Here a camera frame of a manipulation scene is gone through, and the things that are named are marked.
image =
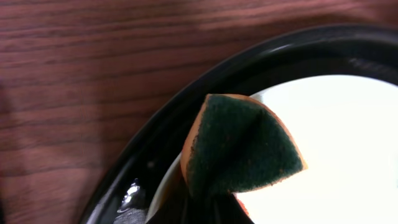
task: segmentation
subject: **green sponge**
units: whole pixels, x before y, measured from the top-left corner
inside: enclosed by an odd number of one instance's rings
[[[306,168],[282,121],[241,95],[206,97],[180,164],[197,200],[272,185]]]

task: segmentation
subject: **wooden table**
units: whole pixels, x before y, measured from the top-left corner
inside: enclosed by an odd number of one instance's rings
[[[179,89],[284,32],[398,24],[393,0],[2,0],[7,223],[75,223],[128,140]]]

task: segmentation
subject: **scrubbing pad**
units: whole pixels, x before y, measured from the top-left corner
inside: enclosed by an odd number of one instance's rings
[[[282,121],[242,95],[208,95],[180,161],[194,199],[274,184],[307,167]]]

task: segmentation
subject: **white surface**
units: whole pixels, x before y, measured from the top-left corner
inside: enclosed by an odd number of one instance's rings
[[[256,224],[398,223],[398,88],[333,75],[268,88],[253,98],[284,122],[308,170],[236,194]],[[150,205],[159,208],[166,173]]]

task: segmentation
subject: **black rim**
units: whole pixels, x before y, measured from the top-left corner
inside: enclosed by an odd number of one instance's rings
[[[147,189],[149,204],[207,93],[251,95],[280,83],[328,74],[359,75],[398,85],[397,60],[398,31],[359,25],[301,30],[225,60],[177,93],[130,140],[99,184],[80,223],[101,223],[109,214],[116,216],[114,206],[134,178]]]

